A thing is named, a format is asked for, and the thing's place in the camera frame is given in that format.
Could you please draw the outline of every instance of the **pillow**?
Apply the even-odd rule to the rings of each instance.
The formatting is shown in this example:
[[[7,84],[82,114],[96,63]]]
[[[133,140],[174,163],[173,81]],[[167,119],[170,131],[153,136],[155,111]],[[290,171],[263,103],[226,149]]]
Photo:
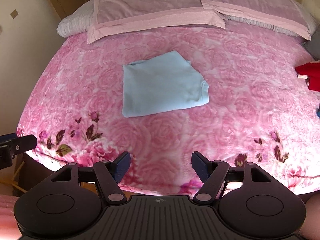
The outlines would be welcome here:
[[[303,47],[315,60],[320,60],[320,27],[318,27],[315,34],[311,37],[311,41],[305,42]]]
[[[88,30],[93,16],[93,0],[90,0],[79,7],[73,14],[65,17],[57,28],[57,33],[67,38],[77,33]]]
[[[117,33],[191,24],[225,28],[217,12],[203,9],[200,0],[94,0],[88,44]]]
[[[308,30],[310,35],[313,35],[313,33],[315,33],[317,27],[318,27],[318,22],[317,20],[298,2],[294,1],[297,6],[299,7],[302,15],[303,15],[303,19],[306,21],[307,26],[308,26]],[[236,22],[241,22],[241,23],[248,23],[250,25],[255,25],[255,26],[259,26],[262,28],[266,28],[269,30],[273,30],[275,32],[279,32],[279,33],[284,33],[288,36],[299,36],[297,33],[294,33],[292,31],[289,31],[287,29],[278,27],[278,26],[274,26],[272,24],[267,24],[267,23],[263,23],[263,22],[259,22],[259,21],[255,21],[255,20],[250,20],[250,19],[246,19],[246,18],[242,18],[242,17],[236,17],[236,16],[232,16],[232,15],[225,15],[222,14],[224,19],[227,20],[232,20],[232,21],[236,21]]]
[[[310,40],[308,25],[293,0],[201,0],[203,8],[292,31]]]

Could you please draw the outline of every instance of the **pink pillowcase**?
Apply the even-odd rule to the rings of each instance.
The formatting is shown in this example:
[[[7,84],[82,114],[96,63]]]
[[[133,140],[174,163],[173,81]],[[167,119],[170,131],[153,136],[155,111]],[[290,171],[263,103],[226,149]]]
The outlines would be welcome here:
[[[88,44],[117,33],[189,24],[225,28],[218,13],[204,9],[200,0],[94,0]]]
[[[278,26],[310,40],[308,25],[293,0],[201,0],[203,8]]]

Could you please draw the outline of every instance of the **black circular pad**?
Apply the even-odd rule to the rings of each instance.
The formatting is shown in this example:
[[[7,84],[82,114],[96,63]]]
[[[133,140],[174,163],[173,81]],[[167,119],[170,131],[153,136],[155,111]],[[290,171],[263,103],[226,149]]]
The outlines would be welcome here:
[[[77,184],[38,184],[22,195],[14,206],[20,229],[34,238],[72,236],[91,226],[100,215],[99,197]]]
[[[247,200],[247,208],[256,215],[271,217],[283,210],[282,202],[276,197],[258,195]]]
[[[40,198],[37,207],[47,214],[61,214],[70,210],[75,201],[72,197],[64,194],[51,194]]]
[[[283,185],[268,183],[255,182],[227,193],[218,207],[222,220],[249,238],[282,238],[299,230],[306,216],[302,200]]]

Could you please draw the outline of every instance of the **light blue t-shirt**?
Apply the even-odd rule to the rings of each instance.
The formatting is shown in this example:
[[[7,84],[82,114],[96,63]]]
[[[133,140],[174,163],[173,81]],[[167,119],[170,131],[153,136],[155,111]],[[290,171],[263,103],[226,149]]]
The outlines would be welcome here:
[[[123,66],[124,117],[145,116],[202,106],[209,102],[209,85],[178,52]]]

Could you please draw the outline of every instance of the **rose pattern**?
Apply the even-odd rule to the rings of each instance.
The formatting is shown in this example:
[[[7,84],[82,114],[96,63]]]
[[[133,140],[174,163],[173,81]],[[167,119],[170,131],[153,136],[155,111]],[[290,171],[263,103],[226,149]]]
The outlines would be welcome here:
[[[73,35],[36,84],[17,134],[34,134],[39,143],[28,154],[54,171],[130,151],[120,187],[138,193],[194,194],[201,187],[190,165],[195,150],[231,166],[255,162],[296,194],[314,191],[320,188],[320,94],[296,78],[294,67],[313,61],[300,43],[233,21],[224,30],[163,27],[92,44],[86,33]],[[208,82],[209,103],[124,118],[122,65],[173,49]]]

